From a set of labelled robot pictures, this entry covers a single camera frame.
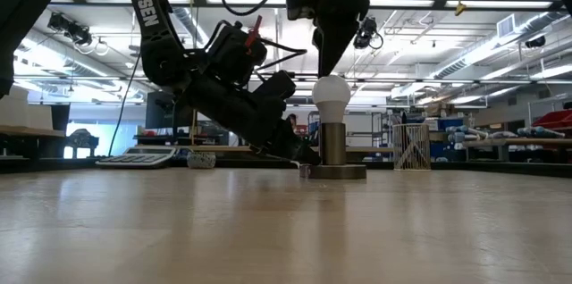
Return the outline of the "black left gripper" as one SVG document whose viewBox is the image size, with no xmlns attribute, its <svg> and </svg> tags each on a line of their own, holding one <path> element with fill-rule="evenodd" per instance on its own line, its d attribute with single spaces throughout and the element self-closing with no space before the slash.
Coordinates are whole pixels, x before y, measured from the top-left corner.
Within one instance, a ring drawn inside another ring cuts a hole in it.
<svg viewBox="0 0 572 284">
<path fill-rule="evenodd" d="M 274 73 L 253 91 L 212 75 L 193 74 L 182 95 L 190 107 L 261 149 L 262 154 L 318 165 L 319 154 L 282 118 L 286 99 L 295 88 L 286 71 Z"/>
</svg>

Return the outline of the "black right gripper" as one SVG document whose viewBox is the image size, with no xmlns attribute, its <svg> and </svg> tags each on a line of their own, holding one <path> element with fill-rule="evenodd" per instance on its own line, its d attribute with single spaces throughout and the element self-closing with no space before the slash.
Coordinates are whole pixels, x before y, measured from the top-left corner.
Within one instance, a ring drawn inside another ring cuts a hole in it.
<svg viewBox="0 0 572 284">
<path fill-rule="evenodd" d="M 328 76 L 334 70 L 369 7 L 370 0 L 315 0 L 314 24 L 317 28 L 312 42 L 318 51 L 319 75 Z M 335 30 L 323 34 L 321 30 L 327 28 Z"/>
</svg>

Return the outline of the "metal lamp socket base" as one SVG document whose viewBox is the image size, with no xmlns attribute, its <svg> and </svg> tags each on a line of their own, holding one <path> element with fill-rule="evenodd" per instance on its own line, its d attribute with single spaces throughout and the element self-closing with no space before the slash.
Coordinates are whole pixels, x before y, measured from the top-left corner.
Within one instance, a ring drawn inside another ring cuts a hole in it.
<svg viewBox="0 0 572 284">
<path fill-rule="evenodd" d="M 347 163 L 346 126 L 342 122 L 321 123 L 319 128 L 318 165 L 302 164 L 299 176 L 309 180 L 365 180 L 367 169 L 362 164 Z"/>
</svg>

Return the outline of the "white lightbulb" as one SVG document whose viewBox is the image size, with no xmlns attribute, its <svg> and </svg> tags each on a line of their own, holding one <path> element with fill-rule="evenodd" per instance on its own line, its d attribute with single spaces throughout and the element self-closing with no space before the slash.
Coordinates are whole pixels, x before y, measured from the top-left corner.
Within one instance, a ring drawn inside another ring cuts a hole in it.
<svg viewBox="0 0 572 284">
<path fill-rule="evenodd" d="M 312 90 L 321 123 L 342 123 L 351 92 L 345 79 L 329 75 L 320 78 Z"/>
</svg>

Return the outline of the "black computer monitor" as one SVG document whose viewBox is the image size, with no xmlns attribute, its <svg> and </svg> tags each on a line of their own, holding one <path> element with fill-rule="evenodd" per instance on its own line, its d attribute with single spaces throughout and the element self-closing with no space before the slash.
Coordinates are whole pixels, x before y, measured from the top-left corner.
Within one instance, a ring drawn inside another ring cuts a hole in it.
<svg viewBox="0 0 572 284">
<path fill-rule="evenodd" d="M 147 94 L 146 129 L 189 127 L 193 117 L 193 109 L 182 98 L 165 92 Z"/>
</svg>

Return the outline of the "grey desk calculator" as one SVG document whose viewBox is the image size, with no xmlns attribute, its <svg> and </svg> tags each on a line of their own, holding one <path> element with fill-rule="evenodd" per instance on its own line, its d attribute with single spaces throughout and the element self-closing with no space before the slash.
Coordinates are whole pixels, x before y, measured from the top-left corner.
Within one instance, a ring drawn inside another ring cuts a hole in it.
<svg viewBox="0 0 572 284">
<path fill-rule="evenodd" d="M 169 163 L 176 152 L 174 146 L 133 146 L 123 154 L 96 161 L 96 165 L 106 168 L 156 168 Z"/>
</svg>

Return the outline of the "dark bag on bench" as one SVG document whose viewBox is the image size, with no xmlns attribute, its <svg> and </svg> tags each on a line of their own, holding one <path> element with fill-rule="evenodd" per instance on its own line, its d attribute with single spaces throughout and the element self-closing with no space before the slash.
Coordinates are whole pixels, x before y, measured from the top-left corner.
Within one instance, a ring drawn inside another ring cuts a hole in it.
<svg viewBox="0 0 572 284">
<path fill-rule="evenodd" d="M 80 148 L 88 149 L 89 156 L 95 156 L 95 150 L 99 145 L 99 138 L 93 136 L 86 129 L 76 129 L 73 133 L 66 138 L 66 145 L 72 149 L 72 158 L 78 158 L 78 150 Z"/>
</svg>

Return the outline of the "black ceiling device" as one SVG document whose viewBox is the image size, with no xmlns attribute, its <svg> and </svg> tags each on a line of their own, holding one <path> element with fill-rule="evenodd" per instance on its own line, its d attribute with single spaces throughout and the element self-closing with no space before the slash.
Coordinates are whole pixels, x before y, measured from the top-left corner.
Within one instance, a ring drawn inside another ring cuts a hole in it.
<svg viewBox="0 0 572 284">
<path fill-rule="evenodd" d="M 47 27 L 63 33 L 63 35 L 69 38 L 75 45 L 89 46 L 93 41 L 89 26 L 69 20 L 62 13 L 52 13 Z"/>
</svg>

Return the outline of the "wooden workbench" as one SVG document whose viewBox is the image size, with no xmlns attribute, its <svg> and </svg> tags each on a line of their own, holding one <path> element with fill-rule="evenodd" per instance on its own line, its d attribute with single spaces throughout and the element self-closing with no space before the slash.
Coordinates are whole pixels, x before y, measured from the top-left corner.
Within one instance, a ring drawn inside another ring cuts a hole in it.
<svg viewBox="0 0 572 284">
<path fill-rule="evenodd" d="M 31 160 L 63 158 L 65 141 L 60 130 L 0 125 L 0 155 Z"/>
</svg>

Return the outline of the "white cardboard boxes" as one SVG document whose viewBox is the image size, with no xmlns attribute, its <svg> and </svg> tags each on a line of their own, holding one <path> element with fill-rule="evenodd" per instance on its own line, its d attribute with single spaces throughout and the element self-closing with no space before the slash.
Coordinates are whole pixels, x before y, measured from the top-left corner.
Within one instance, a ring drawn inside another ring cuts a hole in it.
<svg viewBox="0 0 572 284">
<path fill-rule="evenodd" d="M 28 94 L 28 90 L 12 86 L 10 93 L 0 99 L 0 126 L 52 130 L 51 107 L 29 104 Z"/>
</svg>

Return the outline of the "black aluminium table frame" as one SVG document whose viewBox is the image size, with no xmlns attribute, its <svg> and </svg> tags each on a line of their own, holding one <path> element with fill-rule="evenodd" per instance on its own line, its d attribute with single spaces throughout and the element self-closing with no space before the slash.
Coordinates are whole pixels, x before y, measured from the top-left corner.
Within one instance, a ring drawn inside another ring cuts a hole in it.
<svg viewBox="0 0 572 284">
<path fill-rule="evenodd" d="M 40 171 L 66 171 L 95 169 L 96 159 L 44 158 L 32 161 L 25 158 L 0 159 L 0 174 Z M 215 168 L 230 169 L 297 169 L 295 163 L 277 160 L 222 160 L 217 159 Z M 485 171 L 490 173 L 525 174 L 542 177 L 572 179 L 572 164 L 556 163 L 501 163 L 461 162 L 432 163 L 433 171 Z"/>
</svg>

